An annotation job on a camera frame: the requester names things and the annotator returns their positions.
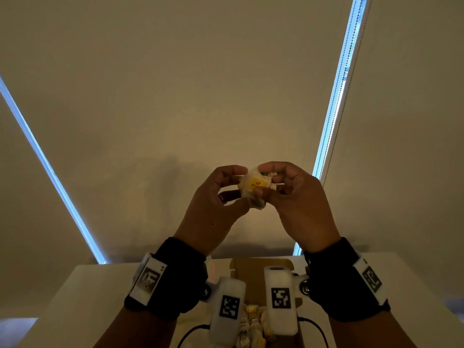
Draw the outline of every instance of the fingernail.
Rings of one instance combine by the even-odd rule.
[[[257,197],[262,197],[263,196],[263,191],[261,190],[261,188],[255,188],[253,189],[253,193],[255,193],[255,195]]]

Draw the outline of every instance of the wrist-mounted device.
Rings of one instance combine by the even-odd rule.
[[[205,260],[183,241],[168,238],[156,253],[143,258],[124,306],[148,310],[164,320],[177,319],[202,298],[208,278]]]
[[[382,282],[346,238],[304,257],[309,296],[333,319],[352,322],[390,311]]]

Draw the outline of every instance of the yellow label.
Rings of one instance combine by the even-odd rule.
[[[267,182],[259,178],[252,178],[250,181],[250,189],[253,190],[256,187],[267,187]]]

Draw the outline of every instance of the white table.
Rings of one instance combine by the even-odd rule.
[[[392,313],[418,348],[464,347],[464,325],[403,260],[394,253],[364,256],[385,285]],[[293,262],[295,272],[304,274],[303,257],[286,258]],[[212,260],[208,265],[212,280],[228,276],[229,263],[230,259]],[[18,347],[92,347],[121,309],[136,267],[136,263],[76,267]],[[328,317],[318,304],[307,298],[298,314],[317,322],[329,346],[335,347]],[[179,317],[171,347],[176,347],[183,334],[200,323],[209,323],[203,303]],[[307,348],[325,347],[316,328],[304,322],[301,325]],[[208,347],[207,331],[192,333],[182,346],[189,347]]]

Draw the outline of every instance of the forearm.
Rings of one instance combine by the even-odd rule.
[[[164,321],[147,310],[122,308],[94,348],[168,348],[176,320]]]
[[[329,320],[337,348],[416,348],[390,312],[356,322]]]

